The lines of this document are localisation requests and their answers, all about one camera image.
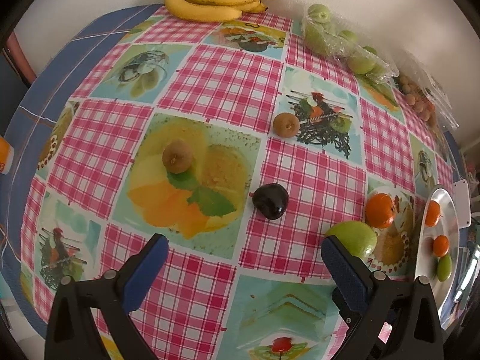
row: screw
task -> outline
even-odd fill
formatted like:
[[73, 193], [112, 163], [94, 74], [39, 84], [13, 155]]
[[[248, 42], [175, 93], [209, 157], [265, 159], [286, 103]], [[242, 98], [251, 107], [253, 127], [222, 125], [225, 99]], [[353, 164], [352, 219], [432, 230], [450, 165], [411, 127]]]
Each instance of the screw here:
[[60, 280], [60, 283], [64, 286], [66, 286], [70, 281], [71, 281], [70, 276], [63, 276]]
[[373, 273], [373, 276], [374, 276], [374, 278], [377, 279], [377, 280], [385, 280], [386, 277], [387, 277], [387, 275], [385, 275], [385, 273], [382, 272], [382, 271], [375, 271], [375, 272]]
[[418, 281], [422, 283], [424, 286], [426, 286], [430, 282], [427, 276], [419, 276]]
[[117, 275], [117, 271], [115, 269], [109, 269], [103, 274], [103, 277], [107, 280], [113, 279]]

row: dark plum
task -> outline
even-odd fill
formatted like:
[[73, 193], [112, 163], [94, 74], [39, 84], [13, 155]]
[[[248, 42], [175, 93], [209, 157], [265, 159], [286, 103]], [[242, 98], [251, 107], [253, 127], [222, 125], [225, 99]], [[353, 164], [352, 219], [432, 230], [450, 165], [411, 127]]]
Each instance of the dark plum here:
[[251, 198], [253, 205], [270, 220], [279, 219], [289, 205], [289, 193], [280, 184], [265, 184]]

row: white wall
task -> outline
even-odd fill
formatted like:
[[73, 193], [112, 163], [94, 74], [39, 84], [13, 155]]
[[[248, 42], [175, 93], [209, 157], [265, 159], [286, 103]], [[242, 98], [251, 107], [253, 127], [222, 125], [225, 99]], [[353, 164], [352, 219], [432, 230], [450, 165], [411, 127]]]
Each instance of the white wall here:
[[[162, 0], [36, 0], [16, 28], [36, 72], [84, 26], [112, 10]], [[271, 12], [299, 19], [305, 4], [319, 2], [393, 37], [444, 86], [460, 124], [457, 140], [480, 134], [480, 40], [452, 0], [273, 0]]]

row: silver tray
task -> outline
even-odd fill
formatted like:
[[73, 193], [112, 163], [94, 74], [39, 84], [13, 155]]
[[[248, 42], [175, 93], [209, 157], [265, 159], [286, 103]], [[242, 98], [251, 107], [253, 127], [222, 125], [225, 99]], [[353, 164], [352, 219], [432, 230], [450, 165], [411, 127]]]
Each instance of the silver tray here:
[[[427, 214], [427, 207], [430, 200], [435, 200], [440, 204], [441, 217], [438, 224], [433, 227], [425, 226], [425, 217]], [[447, 192], [444, 186], [436, 185], [431, 192], [423, 213], [418, 216], [416, 227], [416, 234], [418, 238], [411, 243], [411, 256], [416, 256], [413, 260], [414, 270], [411, 271], [413, 278], [418, 276], [427, 276], [430, 280], [433, 296], [440, 314], [443, 304], [450, 293], [450, 290], [455, 279], [455, 272], [457, 270], [458, 262], [458, 246], [459, 246], [459, 228], [458, 219], [452, 197]], [[436, 267], [438, 258], [432, 252], [434, 239], [439, 235], [446, 235], [450, 242], [450, 250], [448, 251], [452, 257], [452, 274], [443, 283], [437, 279]]]

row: plastic wrap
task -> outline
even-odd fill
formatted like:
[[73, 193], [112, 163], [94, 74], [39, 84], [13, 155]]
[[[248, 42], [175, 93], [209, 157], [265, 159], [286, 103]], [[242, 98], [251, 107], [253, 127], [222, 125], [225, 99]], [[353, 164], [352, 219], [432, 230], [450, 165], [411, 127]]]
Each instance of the plastic wrap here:
[[[442, 86], [427, 72], [426, 67], [406, 50], [395, 50], [394, 57], [400, 71], [399, 77], [395, 79], [398, 88], [405, 95], [408, 92], [411, 93], [417, 102], [422, 102], [424, 107], [430, 108], [432, 116], [436, 118], [430, 123], [438, 123], [443, 131], [458, 128], [447, 95]], [[404, 85], [408, 85], [407, 89], [410, 90], [405, 91]]]
[[[354, 74], [364, 75], [375, 83], [385, 83], [398, 76], [398, 69], [389, 53], [358, 25], [331, 11], [328, 21], [320, 24], [308, 12], [309, 8], [306, 8], [302, 34], [305, 46], [312, 52], [340, 61]], [[347, 35], [353, 33], [352, 37], [356, 40], [345, 37], [345, 31]]]

